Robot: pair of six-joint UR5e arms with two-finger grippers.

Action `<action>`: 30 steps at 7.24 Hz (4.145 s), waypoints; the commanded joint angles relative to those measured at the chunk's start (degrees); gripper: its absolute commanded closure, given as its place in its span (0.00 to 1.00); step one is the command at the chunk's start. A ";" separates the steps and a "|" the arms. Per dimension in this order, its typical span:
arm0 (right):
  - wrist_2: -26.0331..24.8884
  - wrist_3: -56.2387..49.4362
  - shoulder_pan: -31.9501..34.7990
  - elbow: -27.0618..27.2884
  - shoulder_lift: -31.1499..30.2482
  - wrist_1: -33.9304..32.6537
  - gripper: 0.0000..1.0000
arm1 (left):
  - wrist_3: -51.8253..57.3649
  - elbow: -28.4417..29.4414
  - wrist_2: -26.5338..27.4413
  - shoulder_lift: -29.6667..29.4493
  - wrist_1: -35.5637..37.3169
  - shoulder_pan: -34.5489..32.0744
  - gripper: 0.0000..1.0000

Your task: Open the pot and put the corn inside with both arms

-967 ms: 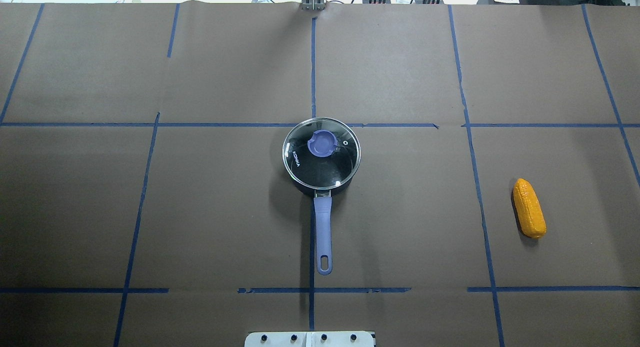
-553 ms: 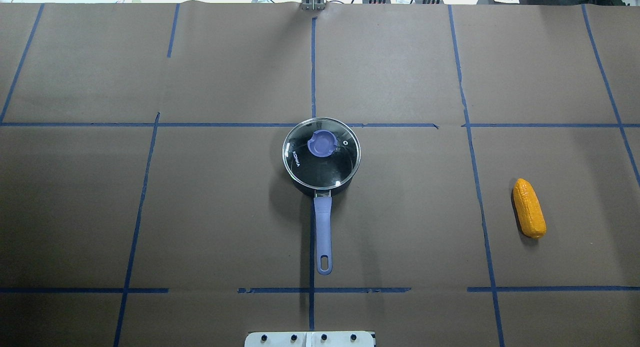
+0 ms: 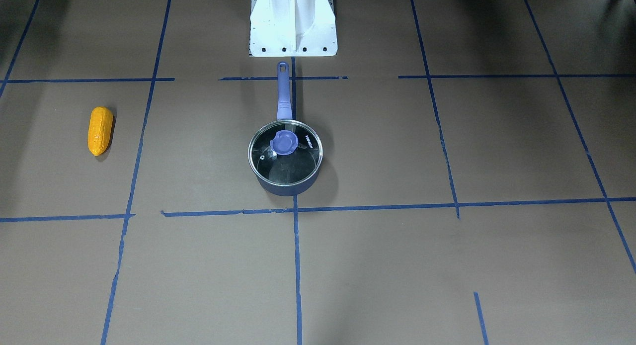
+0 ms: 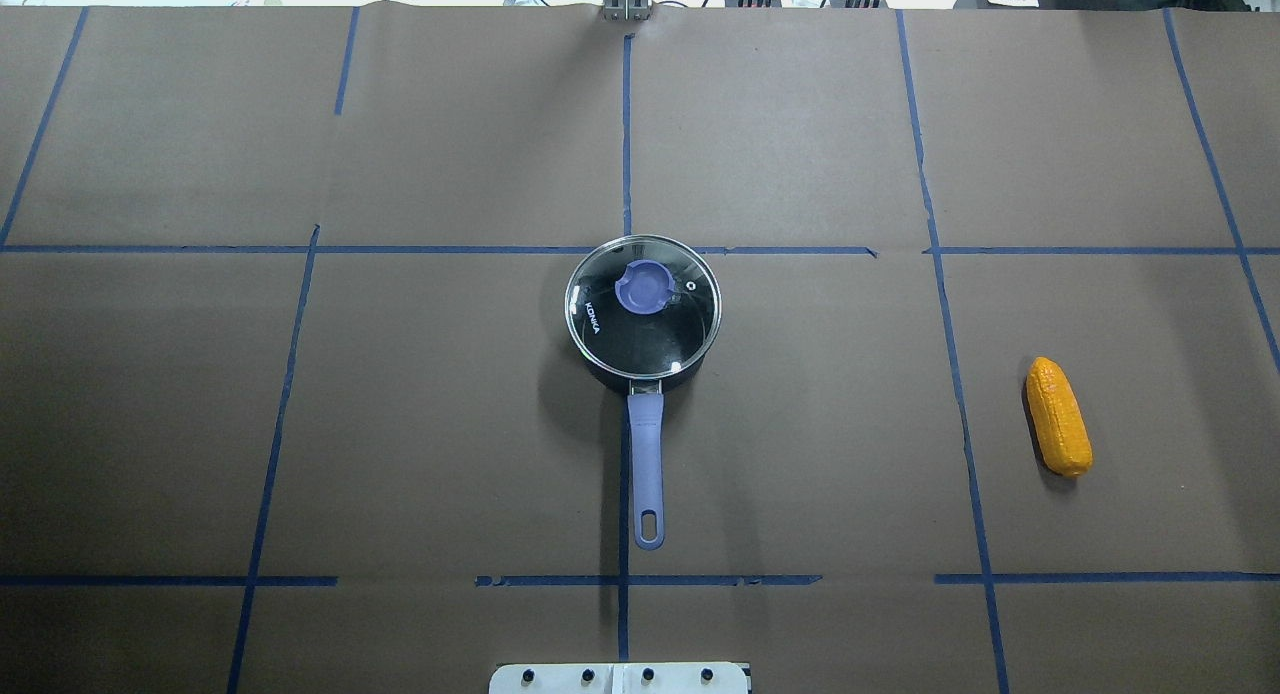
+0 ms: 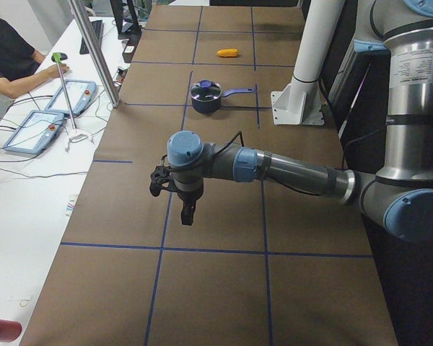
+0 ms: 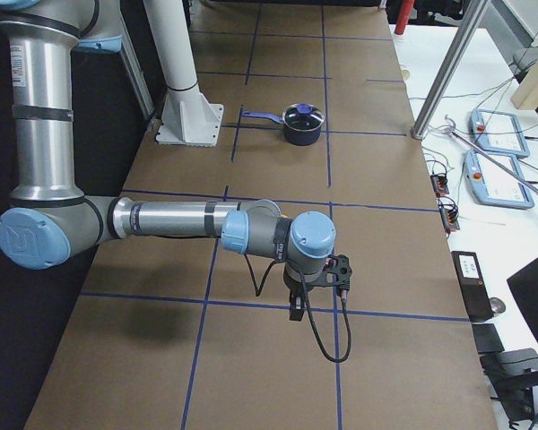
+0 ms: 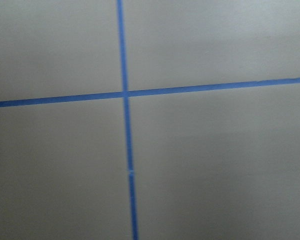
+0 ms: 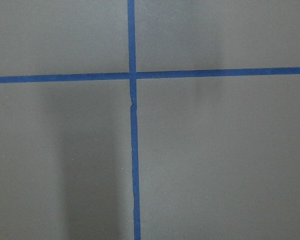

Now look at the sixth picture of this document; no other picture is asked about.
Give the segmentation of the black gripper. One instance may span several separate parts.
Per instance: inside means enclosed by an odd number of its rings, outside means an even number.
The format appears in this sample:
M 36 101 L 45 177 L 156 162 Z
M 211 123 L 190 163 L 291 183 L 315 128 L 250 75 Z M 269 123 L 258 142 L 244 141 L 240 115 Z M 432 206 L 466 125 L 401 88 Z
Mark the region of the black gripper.
M 301 321 L 305 313 L 305 301 L 303 295 L 303 287 L 300 278 L 296 272 L 293 272 L 294 276 L 290 274 L 290 268 L 286 266 L 283 269 L 283 282 L 289 289 L 289 319 Z

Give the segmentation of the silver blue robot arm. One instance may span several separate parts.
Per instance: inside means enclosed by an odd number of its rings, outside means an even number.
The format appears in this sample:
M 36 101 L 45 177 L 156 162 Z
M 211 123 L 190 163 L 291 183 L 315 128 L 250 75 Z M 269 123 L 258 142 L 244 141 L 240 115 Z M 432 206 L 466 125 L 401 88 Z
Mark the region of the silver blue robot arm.
M 0 215 L 18 179 L 7 48 L 0 31 Z M 115 196 L 126 181 L 146 123 L 116 56 L 75 54 L 72 62 L 77 183 L 87 193 Z M 89 250 L 54 269 L 31 271 L 0 251 L 0 335 L 31 325 L 53 330 L 65 326 L 94 255 Z

